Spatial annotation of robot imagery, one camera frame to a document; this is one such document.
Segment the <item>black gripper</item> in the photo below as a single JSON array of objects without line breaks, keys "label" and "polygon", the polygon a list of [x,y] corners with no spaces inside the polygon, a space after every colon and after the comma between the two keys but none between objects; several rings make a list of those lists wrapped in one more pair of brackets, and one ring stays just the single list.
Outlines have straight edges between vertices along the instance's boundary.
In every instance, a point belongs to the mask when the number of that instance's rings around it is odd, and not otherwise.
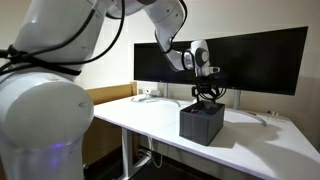
[{"label": "black gripper", "polygon": [[192,86],[192,96],[196,99],[217,100],[222,91],[217,84],[218,78],[214,75],[196,77]]}]

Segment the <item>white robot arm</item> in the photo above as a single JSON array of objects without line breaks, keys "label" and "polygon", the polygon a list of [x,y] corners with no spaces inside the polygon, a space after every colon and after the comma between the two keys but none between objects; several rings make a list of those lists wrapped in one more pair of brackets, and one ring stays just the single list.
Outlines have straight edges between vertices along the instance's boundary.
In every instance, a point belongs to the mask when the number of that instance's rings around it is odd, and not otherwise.
[{"label": "white robot arm", "polygon": [[176,50],[172,41],[187,18],[183,0],[32,0],[15,42],[2,51],[0,138],[6,180],[84,180],[83,136],[94,104],[75,84],[105,18],[140,10],[155,26],[169,66],[209,77],[205,41]]}]

